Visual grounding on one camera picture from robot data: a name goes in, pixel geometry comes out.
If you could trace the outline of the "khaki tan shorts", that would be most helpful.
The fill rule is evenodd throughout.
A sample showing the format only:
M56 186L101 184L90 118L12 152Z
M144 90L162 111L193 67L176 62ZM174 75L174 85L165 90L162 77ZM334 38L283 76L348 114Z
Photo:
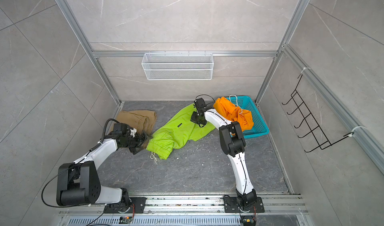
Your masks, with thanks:
M148 110L121 111L116 120L137 129L139 134L144 132L151 135L157 121L157 113Z

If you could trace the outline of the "lime green shorts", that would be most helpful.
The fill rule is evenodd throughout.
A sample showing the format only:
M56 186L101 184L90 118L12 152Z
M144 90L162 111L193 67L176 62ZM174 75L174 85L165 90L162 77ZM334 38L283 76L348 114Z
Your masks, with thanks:
M215 130L215 126L207 123L205 126L191 122L191 116L196 112L193 104L180 110L163 127L153 133L147 150L166 160L173 150L181 149L188 141L198 141Z

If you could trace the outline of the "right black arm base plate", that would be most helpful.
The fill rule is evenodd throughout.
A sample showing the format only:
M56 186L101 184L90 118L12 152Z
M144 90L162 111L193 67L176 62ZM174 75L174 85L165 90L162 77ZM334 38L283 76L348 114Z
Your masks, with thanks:
M243 200L241 197L223 196L224 209L226 213L264 213L265 208L261 197L256 197L250 201Z

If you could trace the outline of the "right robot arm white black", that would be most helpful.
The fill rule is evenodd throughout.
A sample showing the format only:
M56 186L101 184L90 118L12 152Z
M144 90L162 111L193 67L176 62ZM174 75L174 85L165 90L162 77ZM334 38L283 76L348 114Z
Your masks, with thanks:
M257 193L250 180L246 159L246 141L238 122L231 122L221 116L215 109L197 109L191 121L204 127L211 123L219 131L222 151L228 156L236 180L237 202L242 211L249 211L257 202Z

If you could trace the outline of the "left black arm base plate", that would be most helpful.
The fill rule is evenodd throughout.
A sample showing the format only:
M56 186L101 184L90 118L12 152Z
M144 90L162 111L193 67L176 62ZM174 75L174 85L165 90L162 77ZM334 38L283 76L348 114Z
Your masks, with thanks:
M133 197L130 198L129 203L116 203L106 205L104 208L105 214L130 214L130 213L139 213L142 214L144 212L144 208L146 206L145 197Z

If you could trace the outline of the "teal plastic basket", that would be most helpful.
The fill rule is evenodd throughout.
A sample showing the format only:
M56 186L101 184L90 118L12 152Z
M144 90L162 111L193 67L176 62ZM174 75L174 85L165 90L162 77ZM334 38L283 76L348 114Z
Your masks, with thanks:
M265 123L254 101L249 96L231 95L227 97L227 99L235 106L240 107L242 110L248 110L252 113L254 126L251 130L243 131L245 139L258 138L269 134L270 130L267 124Z

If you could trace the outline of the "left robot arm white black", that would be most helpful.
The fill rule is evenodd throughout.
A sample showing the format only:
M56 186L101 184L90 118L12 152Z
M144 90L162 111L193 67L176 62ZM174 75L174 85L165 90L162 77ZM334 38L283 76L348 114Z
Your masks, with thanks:
M132 201L125 188L102 186L97 169L120 148L136 154L148 141L146 133L109 134L104 136L88 153L72 163L59 167L56 201L60 207L104 204L107 210L125 213L132 208Z

